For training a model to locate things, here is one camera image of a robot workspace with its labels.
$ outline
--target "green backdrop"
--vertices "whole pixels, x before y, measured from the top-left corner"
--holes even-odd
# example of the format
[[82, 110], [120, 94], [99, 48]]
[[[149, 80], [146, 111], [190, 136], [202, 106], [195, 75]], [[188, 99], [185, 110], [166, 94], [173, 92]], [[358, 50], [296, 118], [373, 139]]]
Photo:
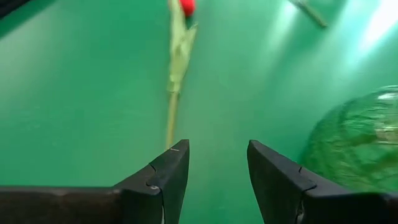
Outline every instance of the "green backdrop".
[[[395, 0], [197, 0], [181, 223], [261, 223], [249, 139], [297, 159], [333, 106], [398, 82]], [[32, 0], [0, 21], [0, 184], [113, 185], [160, 154], [166, 0]]]

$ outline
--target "green table surface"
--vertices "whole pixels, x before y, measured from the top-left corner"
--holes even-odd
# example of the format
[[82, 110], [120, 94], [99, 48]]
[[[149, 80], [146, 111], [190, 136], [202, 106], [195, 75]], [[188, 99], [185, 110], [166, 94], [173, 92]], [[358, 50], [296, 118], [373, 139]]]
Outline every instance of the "green table surface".
[[[261, 223], [249, 139], [296, 160], [333, 106], [398, 82], [395, 0], [197, 0], [181, 223]], [[0, 21], [0, 184], [113, 185], [164, 150], [166, 0], [32, 0]]]

